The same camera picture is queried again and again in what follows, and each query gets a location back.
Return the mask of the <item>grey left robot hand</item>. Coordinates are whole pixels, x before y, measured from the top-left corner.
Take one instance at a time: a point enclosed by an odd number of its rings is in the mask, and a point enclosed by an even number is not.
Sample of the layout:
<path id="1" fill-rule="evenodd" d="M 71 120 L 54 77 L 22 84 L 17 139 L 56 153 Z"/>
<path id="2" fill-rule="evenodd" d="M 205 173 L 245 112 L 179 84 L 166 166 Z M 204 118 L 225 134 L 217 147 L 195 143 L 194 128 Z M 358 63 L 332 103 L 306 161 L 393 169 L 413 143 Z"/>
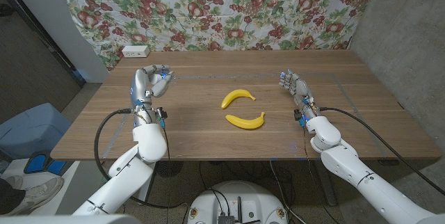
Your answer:
<path id="1" fill-rule="evenodd" d="M 174 77 L 168 65 L 148 65 L 136 70 L 130 87 L 132 106 L 151 106 L 152 98 L 163 96 Z"/>

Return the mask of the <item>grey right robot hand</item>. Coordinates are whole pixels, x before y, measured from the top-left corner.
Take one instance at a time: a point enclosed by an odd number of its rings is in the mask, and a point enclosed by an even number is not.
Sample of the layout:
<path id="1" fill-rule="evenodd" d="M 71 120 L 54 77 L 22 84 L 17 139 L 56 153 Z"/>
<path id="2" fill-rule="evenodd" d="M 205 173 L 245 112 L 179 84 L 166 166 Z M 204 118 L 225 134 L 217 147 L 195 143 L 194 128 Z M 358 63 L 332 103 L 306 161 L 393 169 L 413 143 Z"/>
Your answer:
<path id="1" fill-rule="evenodd" d="M 290 92 L 298 110 L 305 116 L 318 115 L 312 90 L 298 74 L 292 71 L 282 72 L 279 85 Z"/>

